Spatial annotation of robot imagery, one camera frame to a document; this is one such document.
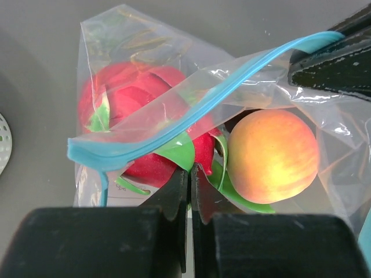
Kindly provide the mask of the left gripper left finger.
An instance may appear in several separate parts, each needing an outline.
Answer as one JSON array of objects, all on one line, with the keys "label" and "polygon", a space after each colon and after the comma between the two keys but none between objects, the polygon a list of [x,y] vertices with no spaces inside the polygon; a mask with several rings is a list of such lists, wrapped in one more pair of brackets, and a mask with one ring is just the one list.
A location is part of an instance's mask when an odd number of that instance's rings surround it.
[{"label": "left gripper left finger", "polygon": [[137,207],[29,212],[1,262],[2,277],[181,277],[186,271],[188,173]]}]

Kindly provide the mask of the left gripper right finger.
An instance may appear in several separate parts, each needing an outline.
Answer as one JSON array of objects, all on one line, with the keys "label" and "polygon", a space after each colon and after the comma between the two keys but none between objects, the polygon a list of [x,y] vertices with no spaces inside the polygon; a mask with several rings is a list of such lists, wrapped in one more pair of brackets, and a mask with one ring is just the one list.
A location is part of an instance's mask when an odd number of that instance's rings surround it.
[{"label": "left gripper right finger", "polygon": [[196,277],[369,277],[348,225],[323,214],[246,214],[190,174]]}]

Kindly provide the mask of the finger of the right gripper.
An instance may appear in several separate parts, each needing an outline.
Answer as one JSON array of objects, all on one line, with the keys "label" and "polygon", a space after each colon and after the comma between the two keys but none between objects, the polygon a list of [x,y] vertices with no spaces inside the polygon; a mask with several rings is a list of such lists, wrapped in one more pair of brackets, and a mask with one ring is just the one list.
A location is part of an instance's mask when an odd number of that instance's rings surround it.
[{"label": "finger of the right gripper", "polygon": [[290,57],[288,81],[296,87],[370,101],[370,48],[317,55],[296,50]]},{"label": "finger of the right gripper", "polygon": [[358,10],[350,17],[332,26],[329,31],[337,31],[344,36],[350,36],[365,28],[370,27],[371,22],[371,3]]}]

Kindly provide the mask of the orange fake peach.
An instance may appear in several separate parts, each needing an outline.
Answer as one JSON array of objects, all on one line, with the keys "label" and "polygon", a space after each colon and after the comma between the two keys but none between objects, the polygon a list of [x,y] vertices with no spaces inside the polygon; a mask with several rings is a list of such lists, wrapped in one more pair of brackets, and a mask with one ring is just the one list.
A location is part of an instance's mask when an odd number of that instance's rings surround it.
[{"label": "orange fake peach", "polygon": [[308,125],[282,109],[242,118],[228,139],[227,170],[244,199],[271,204],[308,188],[317,176],[319,147]]}]

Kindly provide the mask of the red fake dragon fruit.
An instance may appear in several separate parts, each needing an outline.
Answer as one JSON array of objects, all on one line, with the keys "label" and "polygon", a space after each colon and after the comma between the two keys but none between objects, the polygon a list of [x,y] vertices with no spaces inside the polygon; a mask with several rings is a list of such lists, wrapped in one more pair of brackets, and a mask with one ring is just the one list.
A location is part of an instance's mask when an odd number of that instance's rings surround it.
[{"label": "red fake dragon fruit", "polygon": [[[88,79],[78,101],[78,119],[83,134],[108,130],[126,117],[185,80],[186,76],[171,66],[153,67],[144,63],[120,62],[102,68]],[[108,98],[110,112],[105,125],[93,115],[101,105],[101,95]],[[138,158],[123,176],[160,188],[177,165],[155,153]]]}]

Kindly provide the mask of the clear blue zip bag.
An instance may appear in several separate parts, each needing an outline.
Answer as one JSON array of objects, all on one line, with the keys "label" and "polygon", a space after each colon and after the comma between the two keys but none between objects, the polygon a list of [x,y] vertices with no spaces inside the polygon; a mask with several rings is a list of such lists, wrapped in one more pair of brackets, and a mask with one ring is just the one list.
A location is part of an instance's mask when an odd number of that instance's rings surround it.
[{"label": "clear blue zip bag", "polygon": [[[77,167],[74,204],[142,204],[161,187],[123,173],[136,159],[155,153],[174,162],[176,170],[190,171],[199,164],[212,186],[245,210],[335,214],[349,224],[365,252],[370,251],[370,101],[296,87],[288,81],[290,57],[296,50],[343,54],[367,47],[370,27],[350,36],[319,32],[233,58],[126,5],[82,22],[78,101],[85,82],[115,63],[171,66],[186,78],[108,130],[83,134],[78,119],[79,136],[67,143],[67,156]],[[312,184],[271,204],[240,196],[227,170],[232,129],[245,116],[264,109],[298,116],[319,147]]]}]

